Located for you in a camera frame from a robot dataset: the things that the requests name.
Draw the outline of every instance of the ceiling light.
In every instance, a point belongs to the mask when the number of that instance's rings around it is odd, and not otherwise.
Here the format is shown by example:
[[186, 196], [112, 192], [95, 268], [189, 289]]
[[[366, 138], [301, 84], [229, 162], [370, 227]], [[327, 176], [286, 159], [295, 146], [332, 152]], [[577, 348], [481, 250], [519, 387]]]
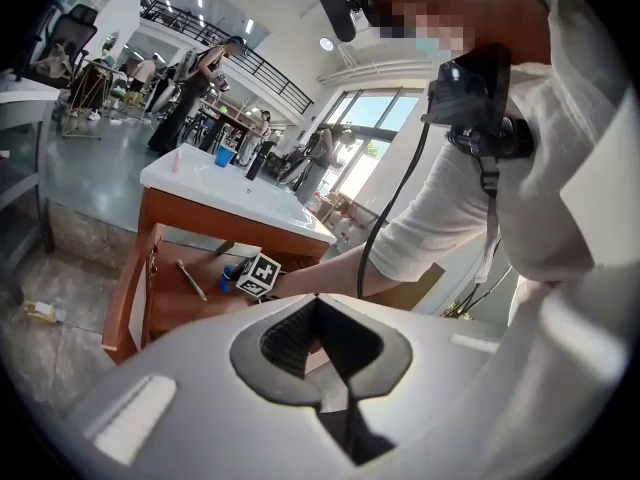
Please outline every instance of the ceiling light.
[[323, 37], [320, 39], [320, 46], [322, 46], [323, 50], [330, 52], [333, 50], [333, 41], [327, 37]]

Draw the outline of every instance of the office chair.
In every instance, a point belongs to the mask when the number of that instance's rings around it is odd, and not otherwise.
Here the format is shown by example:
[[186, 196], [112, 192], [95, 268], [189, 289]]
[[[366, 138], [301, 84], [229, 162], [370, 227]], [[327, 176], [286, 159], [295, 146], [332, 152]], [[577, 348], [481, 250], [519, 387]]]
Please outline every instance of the office chair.
[[26, 76], [36, 82], [55, 87], [57, 89], [64, 89], [69, 87], [75, 79], [80, 66], [82, 65], [82, 59], [88, 55], [88, 51], [84, 50], [84, 46], [96, 35], [98, 29], [93, 24], [98, 15], [98, 11], [87, 7], [83, 4], [76, 5], [69, 13], [63, 14], [56, 21], [51, 34], [47, 38], [47, 44], [40, 54], [38, 60], [43, 60], [49, 57], [53, 47], [56, 44], [61, 44], [65, 50], [65, 53], [69, 56], [69, 64], [73, 67], [73, 73], [71, 79], [67, 78], [51, 78], [42, 73], [38, 73], [35, 69], [30, 69]]

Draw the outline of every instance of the table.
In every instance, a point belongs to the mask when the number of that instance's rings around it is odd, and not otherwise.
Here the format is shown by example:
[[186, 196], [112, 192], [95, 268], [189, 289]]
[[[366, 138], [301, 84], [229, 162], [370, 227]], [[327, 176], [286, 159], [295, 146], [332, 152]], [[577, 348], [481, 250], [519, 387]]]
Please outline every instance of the table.
[[[18, 262], [42, 239], [45, 251], [54, 248], [47, 200], [43, 196], [47, 142], [51, 112], [60, 91], [27, 78], [13, 75], [0, 79], [0, 130], [39, 123], [35, 171], [24, 169], [9, 159], [0, 159], [0, 278], [18, 304], [24, 295], [15, 277]], [[28, 190], [36, 195], [37, 219], [10, 206]]]
[[[218, 110], [215, 106], [213, 106], [208, 101], [201, 99], [200, 102], [204, 106], [206, 106], [208, 109], [213, 110], [213, 112], [215, 112], [218, 115], [217, 117], [215, 117], [215, 116], [212, 116], [212, 115], [209, 114], [209, 117], [213, 117], [214, 119], [217, 119], [217, 120], [221, 121], [222, 123], [228, 124], [229, 126], [232, 126], [236, 130], [239, 130], [241, 132], [240, 138], [238, 139], [238, 142], [237, 142], [237, 145], [236, 145], [236, 151], [240, 151], [240, 149], [242, 148], [242, 144], [244, 143], [244, 141], [245, 141], [245, 139], [246, 139], [248, 134], [256, 135], [257, 137], [262, 138], [262, 134], [260, 132], [250, 128], [246, 124], [238, 121], [237, 119], [231, 117], [230, 115], [225, 114], [224, 112], [220, 112], [220, 110]], [[231, 160], [231, 163], [235, 164], [235, 160], [236, 160], [236, 157], [234, 157]]]
[[[134, 251], [109, 307], [102, 345], [115, 362], [152, 338], [185, 323], [252, 304], [219, 288], [225, 264], [243, 258], [162, 242], [164, 226], [262, 247], [286, 272], [318, 263], [335, 237], [295, 196], [264, 180], [248, 180], [234, 166], [189, 144], [140, 173], [144, 185]], [[201, 300], [176, 267], [187, 270], [207, 294]]]

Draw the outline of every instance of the trash on floor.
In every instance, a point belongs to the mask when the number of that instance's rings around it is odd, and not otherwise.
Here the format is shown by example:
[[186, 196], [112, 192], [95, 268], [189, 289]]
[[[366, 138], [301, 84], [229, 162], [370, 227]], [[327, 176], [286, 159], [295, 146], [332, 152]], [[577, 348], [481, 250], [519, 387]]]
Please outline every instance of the trash on floor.
[[62, 322], [66, 315], [66, 311], [63, 309], [56, 309], [51, 304], [45, 302], [32, 302], [30, 300], [25, 301], [24, 310], [29, 316], [39, 318], [50, 324], [56, 322]]

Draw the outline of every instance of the human arm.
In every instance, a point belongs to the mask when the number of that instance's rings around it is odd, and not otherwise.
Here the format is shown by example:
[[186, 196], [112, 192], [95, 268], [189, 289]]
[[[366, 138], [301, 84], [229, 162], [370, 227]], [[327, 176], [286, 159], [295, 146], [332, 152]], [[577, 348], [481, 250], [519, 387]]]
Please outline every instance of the human arm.
[[224, 55], [224, 49], [222, 46], [217, 46], [216, 48], [211, 48], [207, 52], [207, 54], [202, 57], [200, 62], [198, 62], [198, 71], [202, 73], [207, 80], [213, 81], [213, 72], [209, 69], [209, 66], [216, 62], [220, 57]]
[[[487, 205], [474, 159], [446, 144], [416, 199], [376, 238], [364, 295], [417, 281], [433, 262], [486, 230]], [[283, 276], [273, 295], [355, 296], [362, 249]]]

